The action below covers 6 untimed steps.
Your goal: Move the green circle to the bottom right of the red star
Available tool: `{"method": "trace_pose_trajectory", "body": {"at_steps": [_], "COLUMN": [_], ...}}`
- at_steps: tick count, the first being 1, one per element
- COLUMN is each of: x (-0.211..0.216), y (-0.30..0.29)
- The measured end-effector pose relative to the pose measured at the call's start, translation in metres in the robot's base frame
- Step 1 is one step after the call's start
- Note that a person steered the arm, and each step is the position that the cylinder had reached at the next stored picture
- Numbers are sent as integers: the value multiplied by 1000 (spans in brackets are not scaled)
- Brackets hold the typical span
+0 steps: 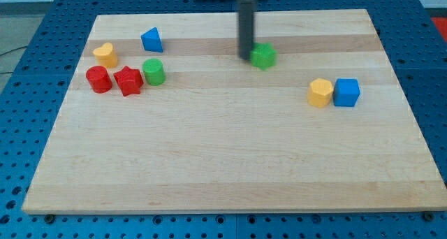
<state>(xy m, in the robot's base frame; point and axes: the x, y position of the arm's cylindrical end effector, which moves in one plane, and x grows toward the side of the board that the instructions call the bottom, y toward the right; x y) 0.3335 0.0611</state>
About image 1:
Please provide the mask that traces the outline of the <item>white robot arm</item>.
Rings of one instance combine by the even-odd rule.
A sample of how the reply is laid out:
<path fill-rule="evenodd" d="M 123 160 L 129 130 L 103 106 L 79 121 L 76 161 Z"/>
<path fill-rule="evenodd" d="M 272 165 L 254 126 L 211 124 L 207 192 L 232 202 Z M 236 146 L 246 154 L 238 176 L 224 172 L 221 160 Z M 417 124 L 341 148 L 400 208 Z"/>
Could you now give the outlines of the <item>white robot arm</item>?
<path fill-rule="evenodd" d="M 238 55 L 241 59 L 249 61 L 254 48 L 255 13 L 258 0 L 236 0 L 238 16 Z"/>

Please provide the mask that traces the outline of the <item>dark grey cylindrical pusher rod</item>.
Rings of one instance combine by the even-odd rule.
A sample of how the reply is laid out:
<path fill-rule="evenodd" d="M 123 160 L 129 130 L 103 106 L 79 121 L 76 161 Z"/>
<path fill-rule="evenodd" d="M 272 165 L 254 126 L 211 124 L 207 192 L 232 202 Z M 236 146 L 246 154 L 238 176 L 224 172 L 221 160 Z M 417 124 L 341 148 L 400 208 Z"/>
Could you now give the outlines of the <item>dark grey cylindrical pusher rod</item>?
<path fill-rule="evenodd" d="M 239 56 L 243 60 L 250 60 L 254 48 L 254 15 L 257 0 L 237 0 L 237 4 Z"/>

